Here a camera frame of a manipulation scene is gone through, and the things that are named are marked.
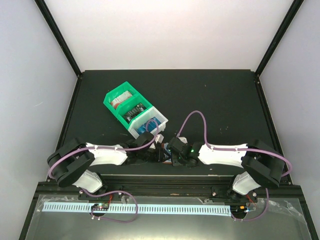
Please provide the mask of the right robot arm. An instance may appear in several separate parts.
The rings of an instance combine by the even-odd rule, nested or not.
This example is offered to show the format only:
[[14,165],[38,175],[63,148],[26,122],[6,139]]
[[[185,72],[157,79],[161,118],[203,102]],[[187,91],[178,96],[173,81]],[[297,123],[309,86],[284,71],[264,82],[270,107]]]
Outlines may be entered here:
[[228,187],[214,187],[212,191],[218,199],[231,203],[244,201],[260,187],[277,189],[285,166],[283,156],[260,140],[252,144],[213,145],[189,144],[184,138],[174,137],[163,145],[163,150],[174,167],[224,165],[243,169],[232,177]]

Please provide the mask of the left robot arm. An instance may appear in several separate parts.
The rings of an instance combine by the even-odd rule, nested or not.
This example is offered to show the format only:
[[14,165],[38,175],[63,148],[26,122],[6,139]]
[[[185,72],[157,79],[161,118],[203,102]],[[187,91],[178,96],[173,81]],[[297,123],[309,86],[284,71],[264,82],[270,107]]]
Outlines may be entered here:
[[170,155],[164,150],[162,140],[161,134],[154,136],[150,132],[116,145],[96,145],[74,138],[48,157],[48,176],[61,188],[80,187],[101,200],[108,188],[101,173],[89,170],[90,167],[166,162]]

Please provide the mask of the brown leather card holder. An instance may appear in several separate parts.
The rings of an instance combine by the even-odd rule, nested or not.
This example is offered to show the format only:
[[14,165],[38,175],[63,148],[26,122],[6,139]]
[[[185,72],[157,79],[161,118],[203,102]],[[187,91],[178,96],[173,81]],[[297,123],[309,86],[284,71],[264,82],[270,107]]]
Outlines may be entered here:
[[164,164],[172,164],[172,153],[168,149],[168,143],[162,143],[161,147],[163,149],[163,155],[164,155]]

